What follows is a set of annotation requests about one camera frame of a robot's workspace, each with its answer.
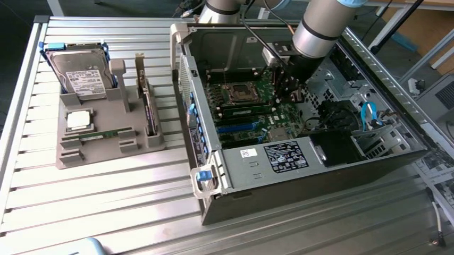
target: aluminum profile table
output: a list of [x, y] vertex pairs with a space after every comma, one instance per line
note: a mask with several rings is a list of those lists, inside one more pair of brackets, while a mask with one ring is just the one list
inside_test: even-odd
[[[428, 245], [436, 214], [412, 167], [366, 186], [201, 225], [171, 83], [177, 22], [191, 20], [54, 17], [34, 24], [0, 142], [0, 253], [60, 254], [92, 236], [112, 254], [452, 254], [454, 229], [444, 215], [449, 248]], [[59, 82], [38, 42], [102, 39], [111, 57], [127, 59], [128, 85], [134, 55], [146, 54], [167, 149], [59, 170]]]

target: warning label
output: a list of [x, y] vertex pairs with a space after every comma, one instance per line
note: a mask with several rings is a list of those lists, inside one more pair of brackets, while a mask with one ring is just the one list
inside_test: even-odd
[[286, 142], [263, 147], [275, 173], [287, 172], [309, 167], [298, 143]]
[[66, 73], [74, 92], [78, 96], [88, 96], [106, 93], [99, 70], [87, 70]]

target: hard drive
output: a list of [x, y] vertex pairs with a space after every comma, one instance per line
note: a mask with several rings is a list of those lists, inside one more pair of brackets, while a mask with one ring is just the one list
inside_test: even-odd
[[108, 68], [108, 55], [102, 44], [48, 44], [43, 55], [60, 80], [64, 93], [76, 93], [80, 100], [106, 98], [106, 89], [115, 87]]

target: gray 3d-printed holder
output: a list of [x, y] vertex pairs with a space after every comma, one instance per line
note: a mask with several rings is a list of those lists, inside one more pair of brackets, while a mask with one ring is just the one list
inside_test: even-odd
[[[118, 78], [118, 87], [106, 90], [107, 98], [82, 101], [75, 93], [60, 94], [56, 147], [59, 169], [163, 150], [166, 147], [154, 97], [151, 109], [156, 135], [148, 136], [144, 105], [138, 87], [124, 85], [124, 61], [112, 59], [110, 69]], [[68, 132], [67, 114], [78, 111], [90, 111], [92, 123], [88, 129]]]

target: motherboard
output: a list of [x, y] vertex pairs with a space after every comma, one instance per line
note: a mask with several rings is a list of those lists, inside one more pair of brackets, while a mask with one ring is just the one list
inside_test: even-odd
[[273, 104], [271, 71], [253, 81], [207, 82], [206, 95], [225, 149], [293, 139], [301, 133], [303, 123], [295, 105]]

